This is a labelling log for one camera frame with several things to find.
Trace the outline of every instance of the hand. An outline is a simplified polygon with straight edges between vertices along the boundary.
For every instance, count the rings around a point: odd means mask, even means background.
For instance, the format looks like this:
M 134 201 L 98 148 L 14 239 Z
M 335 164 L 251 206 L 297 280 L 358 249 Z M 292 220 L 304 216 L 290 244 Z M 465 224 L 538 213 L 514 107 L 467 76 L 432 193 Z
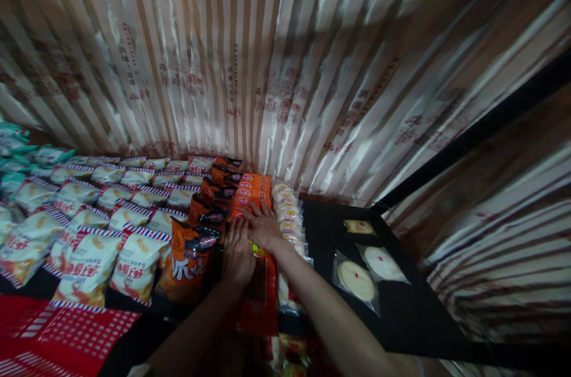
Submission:
M 245 219 L 232 222 L 224 243 L 222 282 L 239 295 L 254 273 L 256 259 L 248 240 L 248 222 Z
M 248 202 L 252 208 L 251 212 L 246 208 L 239 209 L 252 225 L 250 239 L 259 247 L 274 253 L 275 248 L 277 248 L 283 240 L 278 221 L 275 219 L 274 211 L 272 211 L 263 200 L 261 201 L 262 210 L 260 210 L 253 201 L 248 200 Z

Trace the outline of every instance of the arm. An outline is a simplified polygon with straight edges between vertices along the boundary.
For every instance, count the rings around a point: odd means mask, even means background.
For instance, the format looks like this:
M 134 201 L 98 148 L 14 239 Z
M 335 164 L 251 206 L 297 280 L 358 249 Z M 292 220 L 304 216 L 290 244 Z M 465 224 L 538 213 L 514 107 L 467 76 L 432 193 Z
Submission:
M 251 201 L 250 206 L 253 214 L 240 210 L 252 225 L 252 241 L 275 256 L 339 371 L 363 377 L 417 375 L 415 359 L 385 352 L 339 294 L 283 239 L 273 211 L 264 202 L 261 210 Z
M 224 246 L 222 280 L 192 314 L 151 355 L 147 364 L 157 375 L 192 376 L 221 319 L 250 281 L 255 258 L 247 223 L 232 223 Z

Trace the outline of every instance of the person's left hand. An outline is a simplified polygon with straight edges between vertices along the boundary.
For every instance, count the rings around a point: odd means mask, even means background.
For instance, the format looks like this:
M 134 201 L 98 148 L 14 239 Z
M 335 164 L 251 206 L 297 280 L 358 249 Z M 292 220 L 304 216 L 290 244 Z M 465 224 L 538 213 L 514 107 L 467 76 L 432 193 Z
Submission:
M 224 243 L 222 282 L 241 294 L 254 273 L 256 259 L 248 240 L 248 221 L 232 222 Z

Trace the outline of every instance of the snack bag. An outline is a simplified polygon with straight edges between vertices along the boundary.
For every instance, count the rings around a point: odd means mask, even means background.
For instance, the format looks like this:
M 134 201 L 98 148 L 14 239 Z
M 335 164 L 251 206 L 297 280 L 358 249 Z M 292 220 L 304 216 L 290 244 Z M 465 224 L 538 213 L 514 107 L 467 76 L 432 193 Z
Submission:
M 169 192 L 153 187 L 135 188 L 135 194 L 130 199 L 135 205 L 150 208 L 152 205 L 162 205 L 167 201 Z
M 153 178 L 154 188 L 164 188 L 165 184 L 178 184 L 183 178 L 184 172 L 161 172 Z
M 97 183 L 116 184 L 127 169 L 124 166 L 116 166 L 111 163 L 98 163 L 95 166 L 91 180 Z
M 143 167 L 143 164 L 147 160 L 147 157 L 131 157 L 128 159 L 123 159 L 119 163 L 121 166 L 129 166 L 129 167 Z
M 165 172 L 184 172 L 188 167 L 188 160 L 170 160 L 165 168 Z
M 200 187 L 178 186 L 169 183 L 165 184 L 165 189 L 170 193 L 167 205 L 178 211 L 186 212 L 190 207 L 192 196 L 200 190 Z
M 54 207 L 72 218 L 81 205 L 97 202 L 101 190 L 93 185 L 71 178 L 64 182 L 55 195 Z
M 121 231 L 80 228 L 79 243 L 50 304 L 87 310 L 103 308 L 105 287 L 121 248 L 121 235 Z
M 123 230 L 126 223 L 134 227 L 142 227 L 150 220 L 152 215 L 153 211 L 150 209 L 141 208 L 126 200 L 119 199 L 115 202 L 109 229 Z
M 77 234 L 81 228 L 106 228 L 109 225 L 109 215 L 89 205 L 79 208 L 65 230 L 54 243 L 48 259 L 43 267 L 60 278 L 70 261 L 71 252 L 79 243 Z
M 141 185 L 149 185 L 155 175 L 153 169 L 129 169 L 123 175 L 121 184 L 133 188 Z
M 190 156 L 187 171 L 193 173 L 208 172 L 213 162 L 214 159 L 210 157 Z
M 15 202 L 26 213 L 32 213 L 44 203 L 52 203 L 58 187 L 42 181 L 40 178 L 28 177 L 15 195 Z
M 192 185 L 200 187 L 202 185 L 202 178 L 209 177 L 210 175 L 204 173 L 187 172 L 184 174 L 181 185 Z
M 156 292 L 175 303 L 194 305 L 206 265 L 220 236 L 215 228 L 192 227 L 173 219 L 171 260 L 162 272 Z
M 36 155 L 36 163 L 41 165 L 56 165 L 68 161 L 75 154 L 75 150 L 53 148 L 50 144 L 41 147 Z
M 162 159 L 147 159 L 143 163 L 145 169 L 153 169 L 154 171 L 162 171 L 167 166 L 167 163 L 171 160 L 170 157 L 165 157 Z
M 27 284 L 69 221 L 53 206 L 38 208 L 10 232 L 0 250 L 0 274 L 15 288 Z
M 68 178 L 87 181 L 94 170 L 91 166 L 56 165 L 49 180 L 56 185 L 63 184 Z
M 370 273 L 360 265 L 350 261 L 338 250 L 335 250 L 333 258 L 331 281 L 336 287 L 361 300 L 377 316 L 381 317 L 379 292 Z
M 110 287 L 138 303 L 150 306 L 156 264 L 171 235 L 148 228 L 127 226 Z
M 133 197 L 133 191 L 119 184 L 106 184 L 101 188 L 101 195 L 97 200 L 97 207 L 104 212 L 111 213 L 115 202 L 119 199 L 128 200 Z

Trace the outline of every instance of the round flat pastry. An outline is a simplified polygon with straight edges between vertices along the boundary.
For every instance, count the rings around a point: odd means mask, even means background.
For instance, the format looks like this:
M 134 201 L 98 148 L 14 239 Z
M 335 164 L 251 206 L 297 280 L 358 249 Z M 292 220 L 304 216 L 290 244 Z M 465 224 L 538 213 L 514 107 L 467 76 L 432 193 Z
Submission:
M 344 261 L 337 268 L 339 279 L 344 288 L 363 301 L 371 301 L 375 297 L 375 286 L 369 274 L 361 266 L 352 261 Z
M 369 246 L 363 253 L 371 271 L 382 279 L 399 279 L 401 270 L 385 250 Z

